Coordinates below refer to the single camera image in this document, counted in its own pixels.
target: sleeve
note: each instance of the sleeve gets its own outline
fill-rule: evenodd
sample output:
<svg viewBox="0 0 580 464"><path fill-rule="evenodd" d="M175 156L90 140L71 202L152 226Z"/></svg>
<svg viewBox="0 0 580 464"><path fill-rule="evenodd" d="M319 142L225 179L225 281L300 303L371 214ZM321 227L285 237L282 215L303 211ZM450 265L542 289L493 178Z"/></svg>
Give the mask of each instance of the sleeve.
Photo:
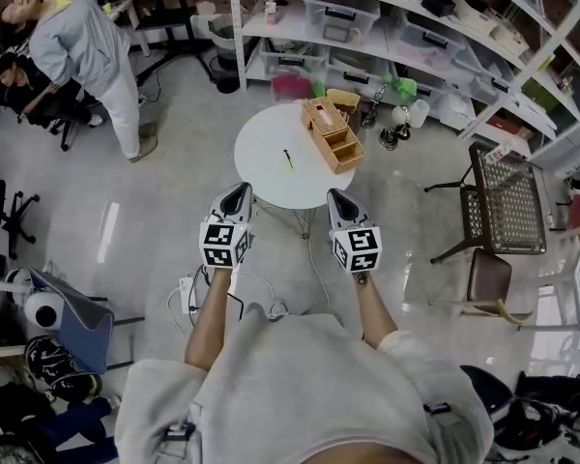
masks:
<svg viewBox="0 0 580 464"><path fill-rule="evenodd" d="M378 350L410 380L424 405L450 406L449 412L439 416L426 412L439 462L483 462L494 439L494 426L466 373L452 360L432 354L409 332L390 333Z"/></svg>
<svg viewBox="0 0 580 464"><path fill-rule="evenodd" d="M155 461L165 430L185 417L206 375L183 362L146 360L131 367L114 436L121 462Z"/></svg>
<svg viewBox="0 0 580 464"><path fill-rule="evenodd" d="M57 36L45 37L40 43L31 41L30 55L39 70L59 86L67 84L75 74L75 64Z"/></svg>

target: wooden box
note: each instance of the wooden box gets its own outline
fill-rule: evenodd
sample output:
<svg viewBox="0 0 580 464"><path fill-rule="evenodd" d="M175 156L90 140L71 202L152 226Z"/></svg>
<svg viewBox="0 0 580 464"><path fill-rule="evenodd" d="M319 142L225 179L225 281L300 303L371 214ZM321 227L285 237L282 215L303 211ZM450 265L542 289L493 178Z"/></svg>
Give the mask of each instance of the wooden box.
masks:
<svg viewBox="0 0 580 464"><path fill-rule="evenodd" d="M301 120L333 173L352 170L361 163L365 150L331 101L305 101Z"/></svg>

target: hand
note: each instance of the hand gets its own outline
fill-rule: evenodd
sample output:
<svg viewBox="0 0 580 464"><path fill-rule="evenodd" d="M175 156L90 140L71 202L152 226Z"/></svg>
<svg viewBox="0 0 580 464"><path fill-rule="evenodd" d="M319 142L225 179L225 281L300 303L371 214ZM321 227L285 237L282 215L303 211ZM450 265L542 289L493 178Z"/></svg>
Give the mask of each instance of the hand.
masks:
<svg viewBox="0 0 580 464"><path fill-rule="evenodd" d="M50 95L53 95L59 89L60 89L60 86L58 86L58 84L54 84L53 82L50 82L49 85L45 88L45 92L50 94Z"/></svg>

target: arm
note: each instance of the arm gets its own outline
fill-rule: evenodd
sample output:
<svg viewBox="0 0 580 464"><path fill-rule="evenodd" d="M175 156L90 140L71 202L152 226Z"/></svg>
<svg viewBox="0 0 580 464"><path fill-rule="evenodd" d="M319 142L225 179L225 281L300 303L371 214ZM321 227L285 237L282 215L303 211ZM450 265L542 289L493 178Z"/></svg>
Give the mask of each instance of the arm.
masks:
<svg viewBox="0 0 580 464"><path fill-rule="evenodd" d="M365 277L365 281L360 280L361 276ZM352 277L355 280L357 294L359 295L359 311L361 313L365 342L377 349L380 342L388 334L397 330L397 325L395 325L391 315L385 308L371 275L362 273L353 274Z"/></svg>
<svg viewBox="0 0 580 464"><path fill-rule="evenodd" d="M209 371L223 348L225 307L232 270L215 268L211 287L189 336L185 363Z"/></svg>
<svg viewBox="0 0 580 464"><path fill-rule="evenodd" d="M35 108L37 108L37 106L39 106L39 103L43 100L43 98L45 98L45 96L47 95L51 95L53 93L55 93L56 91L58 91L59 86L56 86L53 83L50 83L49 86L47 86L45 89L43 89L41 91L41 93L34 98L32 101L30 101L25 108L22 110L22 114L24 115L29 115L30 113L32 113L34 111Z"/></svg>
<svg viewBox="0 0 580 464"><path fill-rule="evenodd" d="M69 52L57 36L32 40L30 55L37 68L58 86L67 84L76 71Z"/></svg>

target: white device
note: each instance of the white device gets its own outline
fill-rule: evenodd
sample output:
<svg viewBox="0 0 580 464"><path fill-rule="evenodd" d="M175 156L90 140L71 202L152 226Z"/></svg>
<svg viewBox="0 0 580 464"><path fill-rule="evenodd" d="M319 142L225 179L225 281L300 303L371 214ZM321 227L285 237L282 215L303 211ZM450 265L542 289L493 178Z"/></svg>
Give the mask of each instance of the white device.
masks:
<svg viewBox="0 0 580 464"><path fill-rule="evenodd" d="M351 274L376 270L383 253L380 229L367 214L365 205L340 189L327 194L333 254Z"/></svg>
<svg viewBox="0 0 580 464"><path fill-rule="evenodd" d="M251 246L251 184L241 183L219 194L200 223L199 247L209 267L236 268Z"/></svg>

